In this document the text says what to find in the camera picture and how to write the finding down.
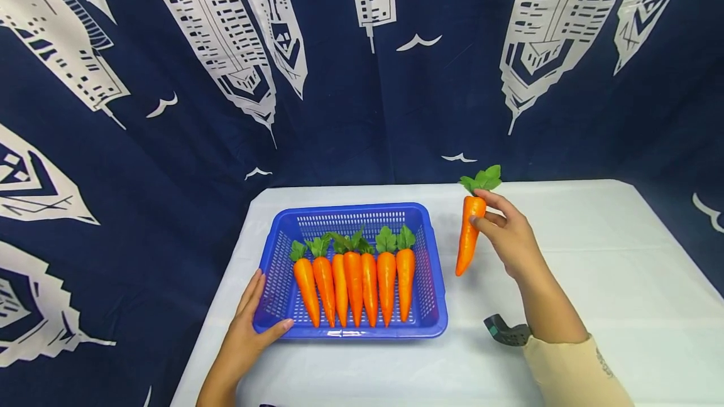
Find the basket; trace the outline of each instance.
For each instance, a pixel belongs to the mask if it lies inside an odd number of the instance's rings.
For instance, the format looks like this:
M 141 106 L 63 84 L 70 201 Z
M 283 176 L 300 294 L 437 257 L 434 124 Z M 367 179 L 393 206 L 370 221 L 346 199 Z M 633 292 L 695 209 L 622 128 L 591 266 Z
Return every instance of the basket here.
M 337 318 L 337 327 L 332 328 L 320 301 L 321 325 L 315 328 L 294 278 L 294 263 L 289 258 L 292 241 L 304 242 L 328 231 L 351 236 L 362 225 L 363 236 L 372 244 L 383 226 L 389 226 L 392 232 L 398 234 L 402 226 L 406 225 L 415 234 L 415 278 L 408 320 L 400 320 L 395 280 L 395 309 L 389 327 L 385 327 L 382 322 L 381 310 L 378 311 L 377 327 L 370 327 L 366 311 L 362 312 L 360 327 L 354 327 L 349 308 L 347 327 L 342 328 Z M 329 246 L 327 258 L 331 260 L 333 255 L 332 246 Z M 266 286 L 253 320 L 257 332 L 263 332 L 289 317 L 294 319 L 294 327 L 283 337 L 287 340 L 431 339 L 442 335 L 447 328 L 445 288 L 435 235 L 430 225 L 430 215 L 419 203 L 310 207 L 281 211 L 271 225 L 259 267 L 266 274 Z

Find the white table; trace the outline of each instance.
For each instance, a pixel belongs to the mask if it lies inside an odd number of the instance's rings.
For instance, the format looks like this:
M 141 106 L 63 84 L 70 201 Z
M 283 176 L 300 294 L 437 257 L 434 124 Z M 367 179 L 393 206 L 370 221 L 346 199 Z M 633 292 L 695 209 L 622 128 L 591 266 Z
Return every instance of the white table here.
M 724 301 L 630 185 L 504 183 L 532 223 L 545 258 L 637 406 L 724 405 Z M 277 212 L 290 207 L 419 202 L 432 217 L 449 326 L 406 344 L 283 342 L 239 384 L 238 405 L 535 406 L 520 349 L 493 341 L 483 320 L 524 322 L 513 281 L 484 237 L 454 275 L 460 185 L 268 189 L 249 208 L 239 241 L 172 406 L 193 406 Z

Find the artificial carrot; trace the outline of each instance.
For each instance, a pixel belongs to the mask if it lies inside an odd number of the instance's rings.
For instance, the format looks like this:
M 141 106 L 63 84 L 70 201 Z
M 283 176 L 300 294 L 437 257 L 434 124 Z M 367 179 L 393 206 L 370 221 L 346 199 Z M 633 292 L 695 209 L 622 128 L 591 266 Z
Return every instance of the artificial carrot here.
M 332 272 L 334 273 L 334 296 L 337 301 L 337 315 L 342 327 L 347 327 L 347 315 L 349 312 L 349 301 L 351 301 L 351 287 L 349 286 L 349 275 L 347 264 L 344 261 L 344 254 L 352 251 L 352 242 L 349 236 L 342 236 L 338 232 L 328 232 L 324 235 L 328 239 L 334 239 L 332 246 L 336 253 L 332 257 Z
M 362 321 L 362 260 L 356 251 L 344 254 L 344 277 L 347 278 L 349 303 L 352 305 L 354 326 L 359 327 Z
M 367 320 L 370 321 L 370 327 L 377 325 L 377 264 L 372 253 L 375 251 L 373 247 L 365 240 L 360 240 L 359 250 L 362 253 L 360 259 L 362 261 L 362 298 L 364 308 L 367 311 Z
M 395 308 L 395 274 L 397 262 L 391 253 L 397 249 L 397 237 L 389 227 L 384 226 L 375 237 L 377 243 L 377 282 L 380 285 L 380 306 L 385 327 L 390 326 L 392 310 Z
M 407 322 L 412 306 L 412 283 L 415 276 L 415 254 L 412 246 L 415 244 L 415 235 L 410 228 L 403 225 L 400 234 L 397 235 L 397 277 L 400 296 L 400 319 Z
M 327 259 L 327 249 L 329 249 L 329 237 L 323 236 L 321 239 L 315 237 L 313 241 L 306 241 L 309 250 L 314 256 L 314 280 L 319 289 L 319 297 L 321 305 L 324 307 L 324 315 L 330 327 L 336 327 L 334 321 L 334 282 L 332 278 L 332 264 Z
M 296 278 L 297 285 L 299 285 L 299 291 L 302 294 L 302 300 L 307 313 L 309 313 L 312 325 L 319 327 L 319 298 L 316 295 L 314 286 L 312 263 L 304 257 L 306 250 L 306 245 L 294 241 L 292 242 L 292 253 L 289 258 L 294 261 L 294 278 Z
M 460 246 L 458 246 L 458 262 L 454 273 L 460 277 L 470 266 L 475 255 L 475 245 L 478 242 L 478 231 L 470 222 L 470 217 L 484 217 L 487 204 L 485 200 L 475 196 L 473 191 L 477 188 L 492 190 L 500 185 L 500 165 L 493 165 L 487 170 L 480 170 L 475 179 L 468 176 L 460 178 L 473 196 L 465 197 L 463 202 L 463 226 L 460 232 Z
M 347 314 L 349 312 L 349 294 L 347 292 L 347 279 L 344 277 L 344 256 L 335 254 L 332 257 L 332 273 L 334 275 L 334 301 L 337 304 L 339 324 L 347 327 Z

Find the finger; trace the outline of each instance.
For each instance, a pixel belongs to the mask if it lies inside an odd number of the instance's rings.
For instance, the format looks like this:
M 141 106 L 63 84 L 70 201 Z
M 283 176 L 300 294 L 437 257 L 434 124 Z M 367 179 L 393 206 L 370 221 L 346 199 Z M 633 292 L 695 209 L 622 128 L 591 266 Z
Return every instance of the finger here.
M 258 282 L 256 283 L 256 287 L 254 288 L 254 291 L 251 293 L 251 297 L 249 297 L 249 302 L 246 304 L 246 307 L 244 307 L 243 311 L 241 312 L 242 316 L 247 316 L 249 318 L 249 320 L 251 320 L 254 317 L 256 308 L 259 306 L 259 301 L 261 300 L 261 294 L 264 292 L 265 284 L 266 284 L 266 275 L 261 274 Z
M 519 218 L 524 217 L 523 214 L 518 211 L 518 208 L 513 206 L 513 203 L 509 202 L 508 199 L 502 195 L 492 193 L 481 188 L 475 189 L 475 194 L 478 197 L 484 199 L 487 202 L 488 206 L 493 207 L 504 213 L 505 217 L 508 218 L 508 221 L 519 220 Z
M 294 325 L 294 321 L 290 318 L 286 318 L 283 321 L 277 322 L 266 332 L 263 332 L 261 335 L 259 335 L 261 339 L 261 344 L 264 346 L 264 348 L 271 345 L 272 342 L 284 336 L 284 334 L 288 332 L 290 328 L 292 328 L 292 325 Z
M 508 219 L 506 219 L 504 216 L 501 216 L 500 214 L 496 214 L 495 212 L 485 212 L 485 218 L 501 228 L 508 225 Z
M 256 284 L 259 282 L 259 278 L 261 277 L 261 269 L 257 269 L 254 273 L 253 277 L 249 280 L 249 284 L 246 285 L 246 289 L 244 289 L 244 293 L 241 295 L 241 299 L 239 300 L 239 304 L 236 307 L 236 313 L 242 312 L 244 307 L 246 307 L 246 304 L 249 303 L 249 298 L 251 298 L 251 294 L 254 292 L 254 288 L 256 288 Z
M 482 232 L 482 234 L 491 241 L 494 240 L 495 236 L 497 236 L 500 231 L 502 231 L 500 227 L 493 224 L 493 222 L 487 220 L 485 217 L 470 217 L 470 222 L 478 231 Z

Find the person's left hand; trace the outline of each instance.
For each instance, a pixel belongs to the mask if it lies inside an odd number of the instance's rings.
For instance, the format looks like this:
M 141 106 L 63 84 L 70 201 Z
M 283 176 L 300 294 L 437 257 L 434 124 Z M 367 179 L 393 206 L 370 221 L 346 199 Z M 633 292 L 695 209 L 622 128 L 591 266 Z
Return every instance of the person's left hand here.
M 264 349 L 280 339 L 293 325 L 294 321 L 288 318 L 277 322 L 276 325 L 261 334 L 254 330 L 252 321 L 265 282 L 266 275 L 257 269 L 242 294 L 239 306 L 236 308 L 236 315 L 229 324 L 229 331 L 219 349 L 219 355 L 216 356 L 216 360 L 206 376 L 204 386 L 201 387 L 199 404 L 204 404 L 202 398 L 208 401 L 211 398 L 233 397 L 239 379 L 252 368 Z M 223 402 L 209 402 L 209 405 L 212 404 L 224 405 Z

